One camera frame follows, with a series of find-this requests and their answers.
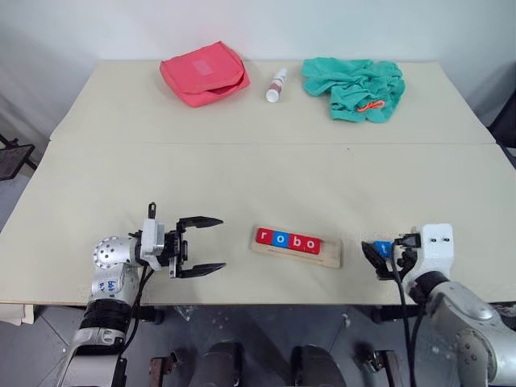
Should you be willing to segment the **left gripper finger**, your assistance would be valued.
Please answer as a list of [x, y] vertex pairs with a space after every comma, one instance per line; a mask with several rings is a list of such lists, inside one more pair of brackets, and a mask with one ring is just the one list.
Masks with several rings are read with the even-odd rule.
[[204, 277], [225, 267], [225, 263], [211, 263], [194, 265], [192, 268], [183, 269], [180, 264], [170, 264], [170, 277], [181, 279]]
[[193, 216], [180, 218], [177, 221], [176, 230], [184, 231], [188, 227], [207, 228], [218, 226], [219, 224], [223, 224], [223, 220], [206, 216]]

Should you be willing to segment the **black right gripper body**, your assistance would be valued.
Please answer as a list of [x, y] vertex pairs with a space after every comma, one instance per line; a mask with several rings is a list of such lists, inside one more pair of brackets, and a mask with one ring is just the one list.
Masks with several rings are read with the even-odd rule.
[[421, 246], [422, 241], [419, 233], [400, 235], [393, 241], [390, 259], [393, 273], [399, 279], [403, 279], [415, 267], [418, 260], [417, 249]]

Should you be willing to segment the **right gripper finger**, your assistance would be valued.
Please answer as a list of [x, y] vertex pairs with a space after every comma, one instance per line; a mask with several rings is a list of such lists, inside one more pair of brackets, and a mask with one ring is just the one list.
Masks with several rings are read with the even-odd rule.
[[389, 269], [391, 261], [392, 243], [389, 241], [361, 242], [361, 249], [365, 259], [375, 269], [377, 279], [389, 281], [394, 279], [393, 272]]

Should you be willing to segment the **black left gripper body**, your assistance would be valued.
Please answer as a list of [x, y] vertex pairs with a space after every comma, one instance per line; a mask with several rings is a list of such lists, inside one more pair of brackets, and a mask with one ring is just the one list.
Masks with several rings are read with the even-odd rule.
[[164, 233], [162, 260], [166, 259], [169, 263], [170, 278], [188, 277], [188, 271], [183, 269], [184, 262], [188, 260], [188, 243], [183, 240], [184, 234], [185, 227]]

